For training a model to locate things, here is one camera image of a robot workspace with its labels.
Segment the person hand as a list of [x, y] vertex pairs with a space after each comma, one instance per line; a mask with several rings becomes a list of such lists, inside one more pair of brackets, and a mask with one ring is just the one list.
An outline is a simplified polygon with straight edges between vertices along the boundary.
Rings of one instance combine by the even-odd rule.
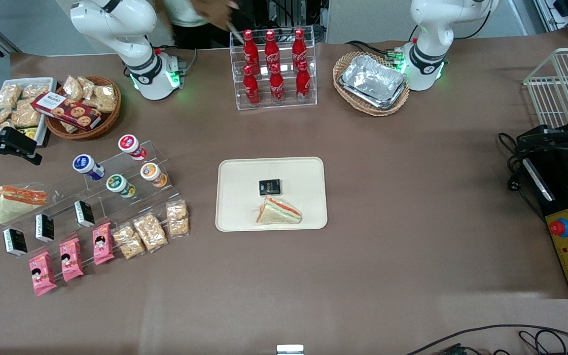
[[215, 27], [229, 32], [232, 12], [240, 7], [236, 0], [196, 0], [194, 9]]

